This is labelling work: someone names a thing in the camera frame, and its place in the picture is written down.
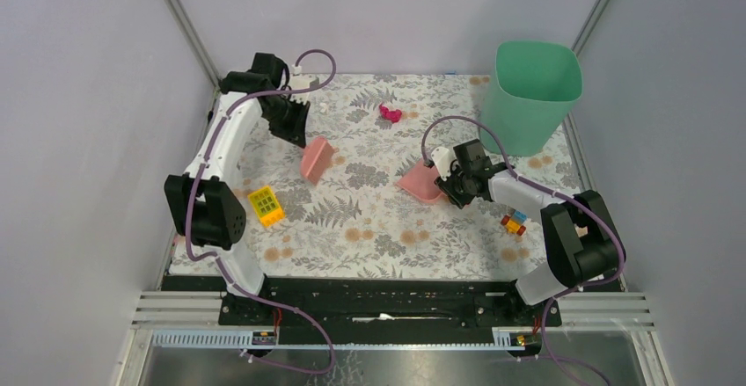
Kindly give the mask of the pink plastic hand brush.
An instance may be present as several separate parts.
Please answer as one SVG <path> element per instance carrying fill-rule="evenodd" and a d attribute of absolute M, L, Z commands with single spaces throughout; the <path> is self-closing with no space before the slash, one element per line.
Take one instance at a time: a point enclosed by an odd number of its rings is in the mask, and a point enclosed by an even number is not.
<path fill-rule="evenodd" d="M 303 178 L 314 186 L 321 180 L 333 159 L 334 149 L 324 136 L 314 138 L 304 149 L 300 164 Z"/>

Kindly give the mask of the pink plastic dustpan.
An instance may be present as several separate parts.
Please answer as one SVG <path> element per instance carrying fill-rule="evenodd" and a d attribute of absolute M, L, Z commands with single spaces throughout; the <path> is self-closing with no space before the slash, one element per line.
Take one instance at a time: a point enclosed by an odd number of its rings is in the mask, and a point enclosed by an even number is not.
<path fill-rule="evenodd" d="M 421 203 L 435 204 L 445 196 L 436 184 L 439 178 L 438 170 L 434 166 L 426 166 L 420 159 L 396 182 L 396 186 Z"/>

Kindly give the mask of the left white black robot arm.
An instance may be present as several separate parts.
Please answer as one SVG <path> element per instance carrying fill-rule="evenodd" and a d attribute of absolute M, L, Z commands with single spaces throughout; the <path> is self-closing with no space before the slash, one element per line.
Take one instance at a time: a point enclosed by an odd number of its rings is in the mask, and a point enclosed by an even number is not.
<path fill-rule="evenodd" d="M 243 296 L 239 314 L 253 325 L 270 319 L 273 303 L 260 293 L 266 275 L 245 247 L 248 221 L 237 196 L 243 181 L 238 163 L 255 128 L 305 148 L 310 105 L 283 89 L 289 81 L 289 65 L 269 53 L 255 54 L 248 70 L 229 73 L 219 84 L 216 113 L 196 157 L 164 185 L 187 256 L 216 263 L 228 292 Z"/>

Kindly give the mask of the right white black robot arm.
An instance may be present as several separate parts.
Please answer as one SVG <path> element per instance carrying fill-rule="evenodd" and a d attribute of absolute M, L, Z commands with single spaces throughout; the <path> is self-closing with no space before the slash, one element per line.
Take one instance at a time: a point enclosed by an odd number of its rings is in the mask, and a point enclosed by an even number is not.
<path fill-rule="evenodd" d="M 478 140 L 438 147 L 425 165 L 436 169 L 435 185 L 458 208 L 481 199 L 540 224 L 545 262 L 510 287 L 504 312 L 512 324 L 529 324 L 539 314 L 539 303 L 623 267 L 625 250 L 599 193 L 570 196 L 542 186 L 510 164 L 493 163 Z"/>

